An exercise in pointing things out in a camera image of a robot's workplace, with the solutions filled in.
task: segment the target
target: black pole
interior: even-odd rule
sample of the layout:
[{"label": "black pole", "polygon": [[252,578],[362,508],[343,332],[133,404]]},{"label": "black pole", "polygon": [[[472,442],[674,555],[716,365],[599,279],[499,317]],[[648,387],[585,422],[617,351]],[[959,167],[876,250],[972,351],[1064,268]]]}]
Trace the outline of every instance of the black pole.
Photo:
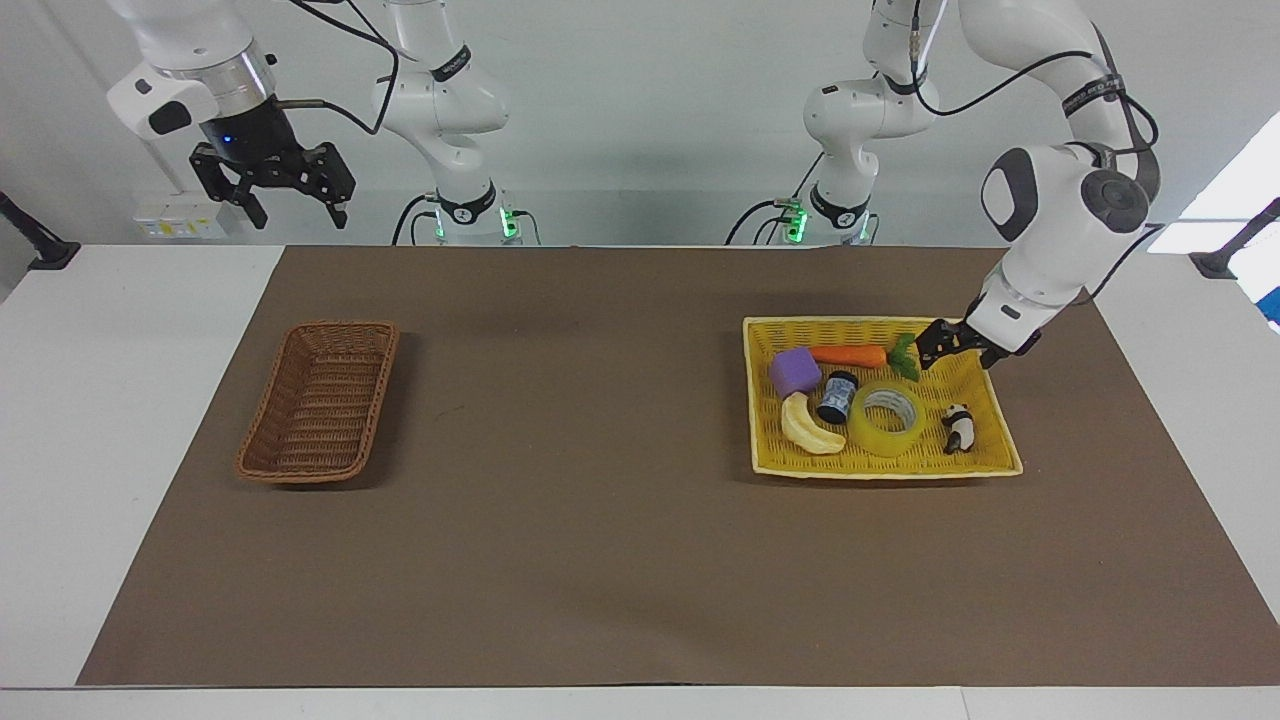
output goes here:
[{"label": "black pole", "polygon": [[1236,252],[1244,250],[1254,237],[1258,236],[1267,225],[1274,223],[1276,218],[1280,218],[1280,197],[1271,201],[1271,205],[1266,210],[1258,213],[1256,218],[1249,220],[1249,224],[1244,225],[1231,242],[1224,245],[1220,250],[1215,252],[1192,252],[1192,264],[1196,269],[1201,272],[1202,275],[1213,281],[1234,281],[1235,273],[1231,272],[1230,264],[1231,258]]},{"label": "black pole", "polygon": [[0,192],[0,215],[13,223],[13,227],[18,228],[18,232],[36,249],[38,258],[27,265],[31,270],[61,270],[79,251],[78,242],[67,242],[54,234],[40,220],[14,205],[4,192]]}]

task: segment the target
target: brown wicker basket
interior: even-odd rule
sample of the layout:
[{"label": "brown wicker basket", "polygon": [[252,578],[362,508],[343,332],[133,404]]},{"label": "brown wicker basket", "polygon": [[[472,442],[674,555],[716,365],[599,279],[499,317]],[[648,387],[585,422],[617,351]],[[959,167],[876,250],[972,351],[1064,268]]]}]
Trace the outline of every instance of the brown wicker basket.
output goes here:
[{"label": "brown wicker basket", "polygon": [[399,331],[307,323],[284,336],[236,474],[260,483],[334,483],[369,461]]}]

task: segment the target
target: robotic arm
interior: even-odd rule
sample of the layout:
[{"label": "robotic arm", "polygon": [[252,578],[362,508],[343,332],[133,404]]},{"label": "robotic arm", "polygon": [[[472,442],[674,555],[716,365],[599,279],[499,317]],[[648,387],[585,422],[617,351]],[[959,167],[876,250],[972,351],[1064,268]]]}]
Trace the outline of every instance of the robotic arm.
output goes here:
[{"label": "robotic arm", "polygon": [[[503,90],[471,61],[444,0],[387,0],[397,44],[407,59],[387,110],[385,127],[426,159],[435,178],[436,234],[443,242],[515,243],[506,193],[468,136],[502,129],[509,114]],[[380,102],[384,88],[374,88]]]},{"label": "robotic arm", "polygon": [[[275,97],[275,79],[230,0],[108,0],[124,18],[143,61],[108,92],[115,114],[143,140],[198,124],[207,142],[191,165],[210,200],[244,209],[253,227],[266,211],[253,187],[291,187],[347,224],[356,190],[330,142],[306,150]],[[234,182],[224,170],[236,174]]]},{"label": "robotic arm", "polygon": [[[1015,147],[987,174],[983,209],[1011,247],[963,322],[937,320],[919,336],[925,369],[966,350],[983,351],[986,366],[1030,350],[1039,328],[1129,249],[1160,191],[1160,165],[1138,131],[1124,79],[1101,32],[1074,0],[957,4],[965,40],[989,63],[1018,70],[1062,51],[1088,56],[1029,73],[1061,99],[1074,138]],[[876,0],[863,50],[877,74],[810,95],[805,127],[826,154],[806,199],[810,229],[854,242],[879,170],[863,143],[932,124],[937,91],[927,79],[924,38],[932,40],[946,5]]]}]

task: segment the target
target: white table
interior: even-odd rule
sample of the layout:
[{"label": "white table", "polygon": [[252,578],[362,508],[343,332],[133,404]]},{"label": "white table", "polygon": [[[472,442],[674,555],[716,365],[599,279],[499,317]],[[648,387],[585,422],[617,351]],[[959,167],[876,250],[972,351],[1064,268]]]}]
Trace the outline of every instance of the white table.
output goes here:
[{"label": "white table", "polygon": [[[0,691],[0,717],[1280,716],[1280,688],[67,689],[279,256],[91,246],[0,305],[0,687],[44,688]],[[1276,614],[1280,336],[1175,256],[1134,258],[1101,305]]]}]

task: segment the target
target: yellow basket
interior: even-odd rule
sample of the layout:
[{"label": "yellow basket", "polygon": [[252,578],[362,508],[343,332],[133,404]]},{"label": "yellow basket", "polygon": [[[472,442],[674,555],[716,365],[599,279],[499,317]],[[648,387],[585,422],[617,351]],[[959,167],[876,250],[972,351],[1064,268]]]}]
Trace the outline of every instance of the yellow basket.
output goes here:
[{"label": "yellow basket", "polygon": [[[852,368],[861,383],[883,379],[909,386],[924,404],[924,436],[900,457],[878,457],[849,442],[838,455],[815,456],[782,434],[782,398],[769,380],[773,356],[794,347],[819,345],[883,345],[891,347],[902,333],[919,334],[925,318],[748,318],[742,322],[746,354],[748,410],[751,416],[751,464],[763,475],[837,480],[923,480],[998,478],[1023,473],[1023,461],[996,401],[991,378],[977,352],[943,357],[923,373],[919,383],[899,378],[891,369]],[[822,365],[823,379],[837,366]],[[809,410],[820,401],[822,388],[809,395]],[[969,406],[977,430],[973,451],[942,451],[947,406]],[[818,424],[847,437],[844,425]]]}]

